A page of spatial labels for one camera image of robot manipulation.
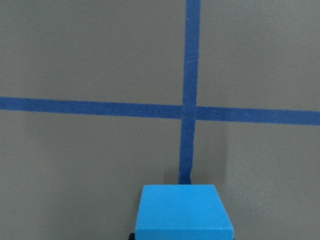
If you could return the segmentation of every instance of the blue box top surface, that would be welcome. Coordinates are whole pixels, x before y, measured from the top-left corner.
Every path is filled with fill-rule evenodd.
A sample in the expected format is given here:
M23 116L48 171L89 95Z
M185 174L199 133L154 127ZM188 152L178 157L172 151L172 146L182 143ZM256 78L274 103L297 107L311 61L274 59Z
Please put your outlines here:
M233 231L233 226L213 185L146 185L136 231L161 229Z

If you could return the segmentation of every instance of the blue box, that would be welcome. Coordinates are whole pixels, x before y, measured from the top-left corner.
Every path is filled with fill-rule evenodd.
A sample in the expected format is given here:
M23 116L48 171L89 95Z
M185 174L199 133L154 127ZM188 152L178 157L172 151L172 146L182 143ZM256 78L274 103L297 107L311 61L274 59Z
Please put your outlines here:
M213 185L146 185L135 240L233 240L234 228Z

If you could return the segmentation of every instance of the blue line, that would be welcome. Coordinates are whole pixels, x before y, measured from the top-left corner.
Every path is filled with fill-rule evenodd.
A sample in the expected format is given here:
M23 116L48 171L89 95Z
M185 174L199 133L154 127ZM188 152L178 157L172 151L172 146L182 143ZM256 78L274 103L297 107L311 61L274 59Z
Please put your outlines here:
M197 114L200 0L186 0L179 184L191 184Z
M182 114L182 107L178 105L59 101L18 97L0 97L0 110L164 119L180 119Z
M319 111L198 106L197 120L320 126Z

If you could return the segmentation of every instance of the blue cube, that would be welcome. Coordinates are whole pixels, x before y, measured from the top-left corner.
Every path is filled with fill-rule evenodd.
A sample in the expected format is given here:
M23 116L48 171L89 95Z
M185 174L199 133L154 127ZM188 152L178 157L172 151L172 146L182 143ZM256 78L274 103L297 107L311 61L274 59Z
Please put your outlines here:
M213 185L146 185L135 240L233 240L234 228Z

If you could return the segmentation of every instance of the vertical blue tape line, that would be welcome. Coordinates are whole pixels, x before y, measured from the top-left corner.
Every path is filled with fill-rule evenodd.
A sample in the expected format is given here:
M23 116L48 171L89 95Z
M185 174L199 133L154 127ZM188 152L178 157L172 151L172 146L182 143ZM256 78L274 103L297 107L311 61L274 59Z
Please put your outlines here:
M197 114L201 0L186 0L179 184L191 184Z

